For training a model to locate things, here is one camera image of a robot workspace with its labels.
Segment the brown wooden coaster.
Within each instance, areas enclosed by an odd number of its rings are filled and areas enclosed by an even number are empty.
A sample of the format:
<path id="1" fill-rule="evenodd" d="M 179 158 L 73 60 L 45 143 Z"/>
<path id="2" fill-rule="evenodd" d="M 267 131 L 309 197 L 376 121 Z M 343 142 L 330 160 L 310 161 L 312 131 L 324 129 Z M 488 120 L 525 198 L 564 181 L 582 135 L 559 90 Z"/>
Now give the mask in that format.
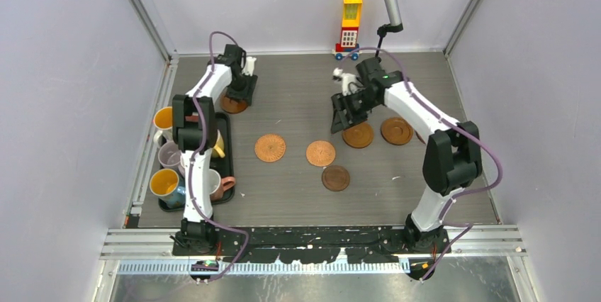
<path id="1" fill-rule="evenodd" d="M 348 146 L 352 148 L 365 148 L 373 142 L 373 128 L 367 122 L 360 123 L 344 130 L 342 132 L 342 139 Z"/>
<path id="2" fill-rule="evenodd" d="M 403 118 L 388 118 L 382 122 L 380 132 L 383 139 L 392 145 L 406 145 L 414 135 L 410 124 Z"/>
<path id="3" fill-rule="evenodd" d="M 246 101 L 236 101 L 227 96 L 222 96 L 220 99 L 220 106 L 226 113 L 238 114 L 245 111 L 249 105 Z"/>

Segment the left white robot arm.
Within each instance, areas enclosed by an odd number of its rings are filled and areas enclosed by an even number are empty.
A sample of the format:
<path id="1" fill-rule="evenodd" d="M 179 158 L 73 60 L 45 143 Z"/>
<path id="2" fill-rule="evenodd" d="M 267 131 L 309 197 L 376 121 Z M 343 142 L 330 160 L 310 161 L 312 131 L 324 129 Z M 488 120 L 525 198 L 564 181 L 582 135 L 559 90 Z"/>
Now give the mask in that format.
<path id="1" fill-rule="evenodd" d="M 210 59 L 199 82 L 172 99 L 173 138 L 186 171 L 186 205 L 175 240 L 200 255 L 211 254 L 218 244 L 210 200 L 210 159 L 218 141 L 215 105 L 224 96 L 251 106 L 258 80 L 253 71 L 247 52 L 227 44 L 223 53 Z"/>

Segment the black tripod microphone stand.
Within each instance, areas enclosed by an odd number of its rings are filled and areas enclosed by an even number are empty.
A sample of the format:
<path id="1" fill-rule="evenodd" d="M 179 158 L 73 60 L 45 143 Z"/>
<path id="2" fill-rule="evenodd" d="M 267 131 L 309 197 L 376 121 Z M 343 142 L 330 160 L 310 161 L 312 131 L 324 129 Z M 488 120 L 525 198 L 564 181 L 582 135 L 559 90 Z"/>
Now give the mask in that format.
<path id="1" fill-rule="evenodd" d="M 377 30 L 377 35 L 378 35 L 378 44 L 376 46 L 376 52 L 375 52 L 375 58 L 380 62 L 381 58 L 379 56 L 380 53 L 380 49 L 381 46 L 383 44 L 383 40 L 384 38 L 389 34 L 389 33 L 399 33 L 400 31 L 403 31 L 404 27 L 403 24 L 400 23 L 398 25 L 393 25 L 392 23 L 387 23 L 387 24 L 383 24 L 382 26 L 380 26 Z"/>

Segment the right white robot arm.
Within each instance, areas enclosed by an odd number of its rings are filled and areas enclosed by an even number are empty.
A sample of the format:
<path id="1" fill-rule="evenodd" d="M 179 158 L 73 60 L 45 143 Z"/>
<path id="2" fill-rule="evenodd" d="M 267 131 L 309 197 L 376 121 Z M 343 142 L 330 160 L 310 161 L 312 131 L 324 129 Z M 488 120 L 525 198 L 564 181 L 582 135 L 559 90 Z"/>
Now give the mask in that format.
<path id="1" fill-rule="evenodd" d="M 332 72 L 332 79 L 340 82 L 342 90 L 331 97 L 330 131 L 346 131 L 367 121 L 373 108 L 385 106 L 426 139 L 422 165 L 426 188 L 407 216 L 401 236 L 409 250 L 424 252 L 442 236 L 452 196 L 463 192 L 482 174 L 478 127 L 433 106 L 401 71 L 385 71 L 376 57 L 361 61 L 356 70 L 357 74 L 340 68 Z"/>

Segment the woven rattan coaster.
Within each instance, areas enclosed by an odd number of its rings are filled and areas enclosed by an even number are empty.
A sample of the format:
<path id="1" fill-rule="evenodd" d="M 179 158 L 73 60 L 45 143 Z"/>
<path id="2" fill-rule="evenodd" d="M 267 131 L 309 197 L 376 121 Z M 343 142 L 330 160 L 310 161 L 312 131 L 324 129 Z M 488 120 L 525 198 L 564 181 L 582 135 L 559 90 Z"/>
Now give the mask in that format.
<path id="1" fill-rule="evenodd" d="M 326 167 L 334 162 L 336 150 L 332 143 L 325 140 L 316 140 L 307 146 L 305 156 L 311 165 Z"/>
<path id="2" fill-rule="evenodd" d="M 254 152 L 263 162 L 275 162 L 285 155 L 286 142 L 280 135 L 266 134 L 256 141 Z"/>

